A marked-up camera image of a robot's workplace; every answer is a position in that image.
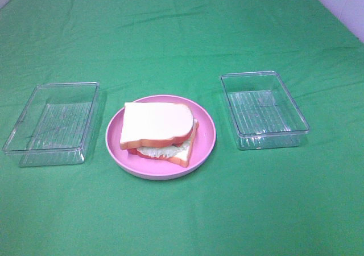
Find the toast bread slice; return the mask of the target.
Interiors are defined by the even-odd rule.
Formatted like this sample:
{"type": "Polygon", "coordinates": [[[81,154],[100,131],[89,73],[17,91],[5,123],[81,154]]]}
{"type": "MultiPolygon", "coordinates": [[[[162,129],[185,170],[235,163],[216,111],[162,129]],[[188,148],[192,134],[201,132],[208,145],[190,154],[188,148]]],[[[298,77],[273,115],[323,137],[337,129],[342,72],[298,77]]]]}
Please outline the toast bread slice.
{"type": "Polygon", "coordinates": [[[124,106],[120,147],[165,147],[180,144],[194,127],[191,109],[169,102],[127,102],[124,106]]]}
{"type": "Polygon", "coordinates": [[[173,144],[166,147],[140,147],[128,149],[127,151],[129,154],[134,154],[141,158],[165,160],[187,168],[198,127],[199,122],[195,119],[190,137],[179,146],[173,144]]]}

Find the green lettuce leaf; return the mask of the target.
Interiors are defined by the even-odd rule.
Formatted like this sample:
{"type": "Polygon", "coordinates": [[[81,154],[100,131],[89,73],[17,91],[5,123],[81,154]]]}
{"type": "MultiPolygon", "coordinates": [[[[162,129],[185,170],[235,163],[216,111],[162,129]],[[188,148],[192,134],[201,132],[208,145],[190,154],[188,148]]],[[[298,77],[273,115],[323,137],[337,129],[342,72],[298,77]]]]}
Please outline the green lettuce leaf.
{"type": "Polygon", "coordinates": [[[152,158],[171,158],[173,156],[181,156],[185,155],[189,151],[191,141],[187,140],[186,142],[183,142],[180,146],[177,145],[171,145],[171,146],[165,146],[165,147],[140,147],[137,148],[137,152],[150,156],[152,158]]]}

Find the clear right plastic container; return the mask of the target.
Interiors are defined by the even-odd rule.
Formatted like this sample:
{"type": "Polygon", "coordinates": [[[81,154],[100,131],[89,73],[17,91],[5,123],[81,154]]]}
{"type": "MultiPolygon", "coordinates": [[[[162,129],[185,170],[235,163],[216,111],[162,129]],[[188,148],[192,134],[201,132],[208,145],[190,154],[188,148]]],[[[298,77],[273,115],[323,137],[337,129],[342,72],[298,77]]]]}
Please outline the clear right plastic container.
{"type": "Polygon", "coordinates": [[[309,124],[275,71],[228,73],[220,81],[239,150],[297,147],[309,124]]]}

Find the clear plastic container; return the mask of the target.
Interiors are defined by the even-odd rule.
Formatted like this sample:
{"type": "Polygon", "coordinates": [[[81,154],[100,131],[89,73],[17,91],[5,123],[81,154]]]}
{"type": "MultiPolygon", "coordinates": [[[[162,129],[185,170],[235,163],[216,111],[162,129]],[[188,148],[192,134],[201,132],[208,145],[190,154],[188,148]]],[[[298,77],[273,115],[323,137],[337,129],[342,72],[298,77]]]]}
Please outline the clear plastic container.
{"type": "Polygon", "coordinates": [[[228,73],[220,81],[239,150],[297,147],[309,124],[275,71],[228,73]]]}
{"type": "Polygon", "coordinates": [[[82,164],[96,125],[99,91],[98,82],[36,86],[3,152],[20,167],[82,164]]]}

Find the green tablecloth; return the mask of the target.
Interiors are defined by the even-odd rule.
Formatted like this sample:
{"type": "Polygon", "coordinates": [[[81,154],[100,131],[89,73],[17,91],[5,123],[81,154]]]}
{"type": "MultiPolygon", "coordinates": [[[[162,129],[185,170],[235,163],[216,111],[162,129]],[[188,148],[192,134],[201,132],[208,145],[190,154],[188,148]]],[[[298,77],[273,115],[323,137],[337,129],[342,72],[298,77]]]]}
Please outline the green tablecloth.
{"type": "Polygon", "coordinates": [[[1,141],[34,87],[100,83],[94,151],[75,166],[1,155],[2,255],[362,255],[363,44],[318,0],[11,0],[1,10],[1,141]],[[240,151],[220,76],[277,71],[310,125],[300,147],[240,151]],[[126,101],[176,94],[217,141],[185,177],[111,158],[126,101]]]}

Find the clear left plastic container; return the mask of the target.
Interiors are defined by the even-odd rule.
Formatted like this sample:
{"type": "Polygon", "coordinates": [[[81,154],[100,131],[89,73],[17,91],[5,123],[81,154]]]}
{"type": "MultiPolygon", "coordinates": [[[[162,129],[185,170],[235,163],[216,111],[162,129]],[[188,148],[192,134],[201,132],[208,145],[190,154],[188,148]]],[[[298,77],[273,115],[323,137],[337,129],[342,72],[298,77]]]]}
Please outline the clear left plastic container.
{"type": "Polygon", "coordinates": [[[98,82],[36,86],[3,152],[20,167],[82,164],[96,125],[99,91],[98,82]]]}

